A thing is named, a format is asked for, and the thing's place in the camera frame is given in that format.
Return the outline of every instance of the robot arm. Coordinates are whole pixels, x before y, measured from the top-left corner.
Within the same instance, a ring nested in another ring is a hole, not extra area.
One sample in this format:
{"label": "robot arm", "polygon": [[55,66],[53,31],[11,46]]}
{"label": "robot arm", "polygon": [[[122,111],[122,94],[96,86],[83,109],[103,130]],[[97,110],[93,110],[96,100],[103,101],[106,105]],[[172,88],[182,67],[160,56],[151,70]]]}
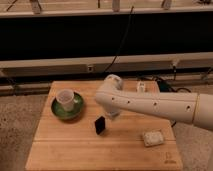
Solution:
{"label": "robot arm", "polygon": [[213,130],[213,96],[197,93],[137,93],[122,91],[123,82],[109,75],[95,100],[110,116],[119,109],[148,114]]}

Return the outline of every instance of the ceramic cup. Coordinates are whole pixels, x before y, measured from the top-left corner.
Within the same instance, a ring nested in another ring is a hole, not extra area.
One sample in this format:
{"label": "ceramic cup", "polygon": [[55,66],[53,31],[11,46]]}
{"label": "ceramic cup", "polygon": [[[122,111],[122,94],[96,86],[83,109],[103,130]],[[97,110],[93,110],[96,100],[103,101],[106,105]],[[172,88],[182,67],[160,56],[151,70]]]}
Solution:
{"label": "ceramic cup", "polygon": [[69,112],[74,107],[74,91],[71,89],[60,90],[56,94],[56,100],[65,111]]}

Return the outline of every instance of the speckled floor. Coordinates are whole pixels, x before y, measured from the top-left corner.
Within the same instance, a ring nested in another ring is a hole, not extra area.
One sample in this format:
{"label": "speckled floor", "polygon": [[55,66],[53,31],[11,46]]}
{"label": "speckled floor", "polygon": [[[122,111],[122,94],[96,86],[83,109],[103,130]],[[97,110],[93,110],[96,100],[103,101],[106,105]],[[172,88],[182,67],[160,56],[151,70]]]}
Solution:
{"label": "speckled floor", "polygon": [[[213,86],[188,87],[213,94]],[[0,98],[0,171],[24,171],[47,95]],[[174,128],[184,171],[204,171],[213,145],[209,131],[178,123]]]}

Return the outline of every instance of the dark background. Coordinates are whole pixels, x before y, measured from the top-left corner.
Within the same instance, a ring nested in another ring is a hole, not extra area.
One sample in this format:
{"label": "dark background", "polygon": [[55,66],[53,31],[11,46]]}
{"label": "dark background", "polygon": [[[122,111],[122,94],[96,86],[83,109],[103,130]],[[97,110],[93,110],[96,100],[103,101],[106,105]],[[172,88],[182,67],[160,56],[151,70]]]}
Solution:
{"label": "dark background", "polygon": [[[0,19],[0,60],[114,56],[128,15]],[[213,51],[213,12],[132,14],[120,55]]]}

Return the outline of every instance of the green plate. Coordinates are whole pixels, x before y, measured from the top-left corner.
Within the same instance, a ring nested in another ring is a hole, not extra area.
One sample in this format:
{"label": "green plate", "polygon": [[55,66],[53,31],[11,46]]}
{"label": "green plate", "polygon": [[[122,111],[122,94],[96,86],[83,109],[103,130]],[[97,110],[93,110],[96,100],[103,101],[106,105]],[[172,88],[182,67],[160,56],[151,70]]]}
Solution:
{"label": "green plate", "polygon": [[69,120],[77,117],[83,108],[84,100],[78,93],[74,93],[74,102],[75,104],[73,110],[67,112],[63,109],[60,103],[54,99],[51,106],[53,114],[61,120]]}

